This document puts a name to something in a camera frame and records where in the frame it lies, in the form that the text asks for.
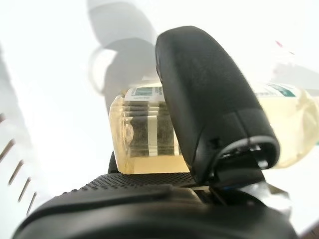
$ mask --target label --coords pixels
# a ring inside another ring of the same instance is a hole
[[[300,90],[286,84],[251,84],[255,95],[261,97],[296,97]],[[164,102],[162,87],[131,88],[125,95],[125,101],[155,101]]]
[[[125,101],[162,101],[164,102],[164,95],[162,87],[137,87],[131,88],[127,91]]]

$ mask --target green label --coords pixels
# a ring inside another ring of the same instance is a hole
[[[278,85],[271,85],[269,84],[272,88],[276,89],[279,91],[281,94],[283,94],[285,97],[296,97],[290,90],[287,90],[284,87],[278,86]]]

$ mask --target yellow liquid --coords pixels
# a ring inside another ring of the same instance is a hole
[[[297,97],[258,98],[281,146],[277,168],[301,160],[319,140],[319,109],[304,90]],[[165,102],[127,102],[110,108],[118,170],[124,174],[188,172]]]

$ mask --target black rubber grip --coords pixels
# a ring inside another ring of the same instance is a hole
[[[156,43],[157,72],[181,152],[197,182],[221,155],[258,144],[268,165],[279,144],[256,96],[226,51],[205,31],[184,26]]]

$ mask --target plastic bottle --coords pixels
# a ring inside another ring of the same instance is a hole
[[[305,90],[251,85],[281,145],[277,168],[301,160],[319,140],[319,108]],[[125,174],[188,172],[161,86],[132,88],[110,108],[118,170]]]

